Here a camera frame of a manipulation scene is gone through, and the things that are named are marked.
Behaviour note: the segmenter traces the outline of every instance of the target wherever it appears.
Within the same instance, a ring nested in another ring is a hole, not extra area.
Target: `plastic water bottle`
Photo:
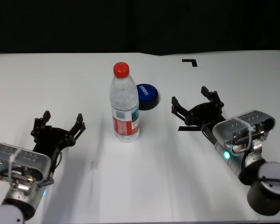
[[[116,137],[131,142],[139,136],[139,98],[137,86],[130,76],[127,63],[119,62],[113,68],[110,101]]]

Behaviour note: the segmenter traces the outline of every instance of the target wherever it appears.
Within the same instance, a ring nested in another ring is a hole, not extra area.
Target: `green led light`
[[[230,153],[227,151],[224,152],[223,156],[226,160],[230,159]]]

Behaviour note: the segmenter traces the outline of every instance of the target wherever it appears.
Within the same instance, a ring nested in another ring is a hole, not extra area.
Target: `red bottle cap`
[[[118,62],[113,67],[114,75],[117,78],[125,78],[130,73],[129,65],[125,62]]]

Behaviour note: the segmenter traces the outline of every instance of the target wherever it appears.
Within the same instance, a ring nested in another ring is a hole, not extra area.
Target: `black curtain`
[[[0,0],[0,53],[280,50],[280,0]]]

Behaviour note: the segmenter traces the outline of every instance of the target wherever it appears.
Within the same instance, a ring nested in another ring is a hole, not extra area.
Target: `bottle label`
[[[135,134],[139,129],[139,105],[130,111],[120,111],[112,107],[114,129],[122,135]]]

